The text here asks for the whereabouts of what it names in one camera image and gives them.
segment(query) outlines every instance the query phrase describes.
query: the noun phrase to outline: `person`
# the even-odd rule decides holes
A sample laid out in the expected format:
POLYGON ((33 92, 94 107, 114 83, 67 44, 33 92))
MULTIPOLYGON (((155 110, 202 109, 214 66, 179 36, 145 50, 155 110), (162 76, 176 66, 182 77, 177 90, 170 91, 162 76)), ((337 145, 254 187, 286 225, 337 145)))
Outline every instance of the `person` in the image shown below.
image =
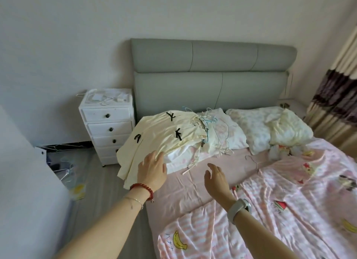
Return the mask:
MULTIPOLYGON (((156 157, 148 154, 139 164, 137 180, 152 191, 157 191, 167 177, 164 153, 156 157)), ((208 163, 205 187, 213 199, 226 211, 236 202, 220 167, 208 163)), ((115 259, 128 237, 142 205, 150 192, 142 186, 134 187, 127 195, 86 232, 72 240, 56 255, 56 259, 115 259)), ((248 211, 241 210, 234 217, 234 224, 254 259, 297 259, 297 256, 278 238, 271 234, 248 211)))

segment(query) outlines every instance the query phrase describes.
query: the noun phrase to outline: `forearm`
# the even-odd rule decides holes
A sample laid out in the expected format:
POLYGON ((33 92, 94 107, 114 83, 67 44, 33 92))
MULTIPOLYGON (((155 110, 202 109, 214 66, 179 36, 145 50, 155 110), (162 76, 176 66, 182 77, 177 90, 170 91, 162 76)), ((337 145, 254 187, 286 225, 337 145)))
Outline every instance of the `forearm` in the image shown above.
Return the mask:
MULTIPOLYGON (((235 201, 225 199, 221 205, 228 211, 235 201)), ((248 211, 239 211, 234 217, 234 224, 254 259, 298 259, 295 253, 265 229, 248 211)))
MULTIPOLYGON (((134 188, 126 195, 142 204, 149 196, 150 193, 143 188, 134 188)), ((122 199, 94 226, 62 249, 56 258, 117 258, 141 210, 140 203, 131 199, 122 199)))

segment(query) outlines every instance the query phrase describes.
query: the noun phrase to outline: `bracelet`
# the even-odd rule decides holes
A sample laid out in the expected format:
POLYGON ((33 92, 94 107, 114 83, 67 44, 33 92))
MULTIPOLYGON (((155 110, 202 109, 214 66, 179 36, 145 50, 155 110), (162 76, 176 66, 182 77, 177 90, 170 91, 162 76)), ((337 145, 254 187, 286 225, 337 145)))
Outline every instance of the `bracelet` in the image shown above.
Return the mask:
POLYGON ((130 198, 130 197, 124 197, 124 199, 129 199, 129 200, 134 200, 134 201, 137 201, 138 203, 140 203, 137 199, 135 199, 135 198, 130 198))
POLYGON ((151 188, 149 188, 149 187, 148 187, 147 185, 145 185, 145 184, 136 183, 136 184, 133 184, 133 185, 130 187, 130 190, 132 190, 132 189, 135 188, 136 186, 143 187, 143 188, 146 189, 148 192, 150 192, 150 197, 147 199, 147 201, 151 201, 152 203, 154 202, 154 192, 152 191, 151 188))

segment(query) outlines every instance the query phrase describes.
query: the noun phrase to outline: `right hand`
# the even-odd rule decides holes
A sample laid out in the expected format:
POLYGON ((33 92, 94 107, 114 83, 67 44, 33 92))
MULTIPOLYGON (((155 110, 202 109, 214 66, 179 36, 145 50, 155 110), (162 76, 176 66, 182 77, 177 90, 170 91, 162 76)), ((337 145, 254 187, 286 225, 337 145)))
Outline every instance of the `right hand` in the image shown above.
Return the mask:
POLYGON ((163 163, 163 156, 164 152, 160 152, 155 159, 156 151, 153 151, 138 166, 138 183, 147 185, 153 192, 161 188, 167 178, 167 168, 163 163))
POLYGON ((212 170, 212 174, 208 170, 205 172, 205 188, 217 203, 224 209, 229 209, 236 199, 230 191, 226 177, 220 167, 212 163, 208 163, 207 165, 212 170))

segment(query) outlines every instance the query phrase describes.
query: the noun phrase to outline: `striped curtain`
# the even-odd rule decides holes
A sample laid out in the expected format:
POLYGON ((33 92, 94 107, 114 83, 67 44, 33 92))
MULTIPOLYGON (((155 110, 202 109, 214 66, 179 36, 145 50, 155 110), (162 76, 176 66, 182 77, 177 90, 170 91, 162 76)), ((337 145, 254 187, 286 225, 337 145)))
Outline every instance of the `striped curtain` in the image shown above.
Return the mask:
POLYGON ((327 71, 304 121, 315 137, 357 159, 357 27, 327 71))

